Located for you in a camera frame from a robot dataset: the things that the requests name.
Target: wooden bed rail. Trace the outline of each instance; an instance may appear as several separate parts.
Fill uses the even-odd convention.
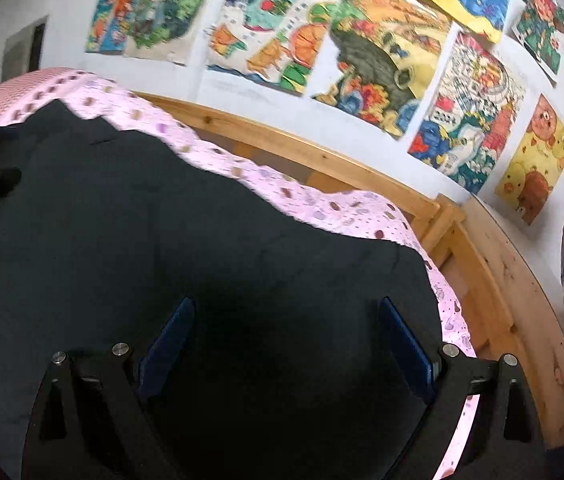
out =
[[[314,173],[305,183],[308,186],[324,192],[364,189],[387,197],[412,216],[411,227],[419,240],[424,240],[440,209],[438,202],[401,182],[301,137],[214,108],[159,95],[142,92],[136,94],[191,128],[237,141],[238,149],[233,150],[236,155],[250,158],[249,148],[253,147],[311,168]],[[334,186],[337,183],[344,183],[345,186]],[[433,234],[430,237],[429,245],[436,236],[437,234]]]
[[[564,444],[564,333],[542,288],[501,228],[478,216],[476,202],[462,208],[470,212],[470,221],[453,221],[431,251],[431,259],[460,298],[478,356],[517,356],[546,446],[560,446]],[[449,272],[449,267],[459,271],[462,284],[453,282],[457,272]]]

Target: silver bolt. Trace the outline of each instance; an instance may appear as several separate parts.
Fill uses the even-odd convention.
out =
[[[51,357],[51,362],[54,365],[61,365],[65,359],[66,359],[66,352],[62,352],[60,350],[59,352],[53,354],[53,357]]]
[[[112,352],[113,355],[122,356],[129,351],[129,346],[126,343],[118,343],[117,345],[113,346]]]
[[[442,346],[442,352],[444,352],[449,357],[457,357],[460,354],[460,349],[455,345],[446,343],[444,346]]]
[[[517,357],[513,354],[506,354],[504,356],[504,362],[509,366],[517,366]]]

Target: wooden plank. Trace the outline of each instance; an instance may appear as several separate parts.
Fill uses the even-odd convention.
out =
[[[244,144],[243,142],[235,142],[233,149],[231,150],[233,155],[241,156],[243,158],[252,158],[254,151],[255,149],[253,148],[253,146],[249,146],[248,144]]]
[[[426,234],[421,238],[422,247],[430,254],[434,247],[440,242],[442,237],[450,231],[453,222],[460,223],[465,218],[464,211],[450,198],[438,195],[436,202],[440,209],[430,222],[430,227]]]
[[[350,184],[336,180],[327,174],[321,173],[321,171],[312,171],[306,181],[306,185],[319,189],[322,193],[339,193],[355,189]]]
[[[440,207],[435,200],[373,168],[277,128],[177,99],[142,92],[136,94],[192,128],[208,130],[283,156],[344,182],[354,189],[379,193],[416,218],[430,220]]]
[[[449,231],[446,234],[444,234],[444,236],[439,241],[439,243],[434,247],[434,249],[430,251],[430,253],[428,253],[428,255],[431,257],[431,260],[433,260],[435,267],[437,267],[440,270],[446,263],[446,260],[448,260],[448,258],[450,257],[451,239],[452,239],[452,233]]]
[[[413,218],[409,223],[411,224],[411,229],[415,233],[415,236],[421,242],[424,238],[424,234],[428,231],[431,220],[428,218]]]
[[[538,377],[542,403],[538,411],[546,443],[557,446],[564,426],[564,334],[529,266],[487,209],[475,198],[463,209],[466,232],[488,261],[528,352],[529,366]]]
[[[488,333],[479,314],[479,303],[475,301],[473,294],[469,290],[460,298],[460,304],[462,305],[462,317],[466,321],[468,331],[470,332],[470,343],[473,345],[475,353],[479,354],[489,343]]]

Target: wooden bed frame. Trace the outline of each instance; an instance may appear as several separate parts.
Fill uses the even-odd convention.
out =
[[[464,224],[465,208],[442,195],[428,198],[347,156],[271,126],[214,108],[136,93],[194,128],[202,139],[289,174],[307,186],[327,193],[371,190],[391,200],[404,212],[422,247],[460,298],[478,356],[497,359],[509,352],[518,357],[532,390],[546,445],[564,444],[564,335],[558,320],[536,281],[530,294],[522,293],[524,301],[518,300],[519,286],[511,289],[511,295],[506,271],[489,263],[493,244],[477,247],[474,243],[480,226],[476,228],[475,222]],[[469,211],[473,218],[474,211]],[[523,259],[518,255],[516,260],[513,255],[512,261]],[[527,267],[526,271],[520,268],[518,275],[527,281],[532,277]],[[533,324],[542,330],[533,330]]]

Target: pink bedsheet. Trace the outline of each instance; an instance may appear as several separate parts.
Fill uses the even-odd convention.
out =
[[[54,99],[78,117],[102,117],[118,130],[138,130],[158,137],[189,164],[239,180],[281,212],[316,228],[359,238],[391,240],[417,251],[437,297],[442,337],[475,356],[455,293],[434,266],[401,211],[369,191],[324,194],[272,168],[257,166],[201,140],[161,108],[92,73],[68,68],[33,72],[0,85],[0,126],[20,123]],[[433,480],[453,472],[462,455],[477,409],[478,396],[466,400],[462,417]]]

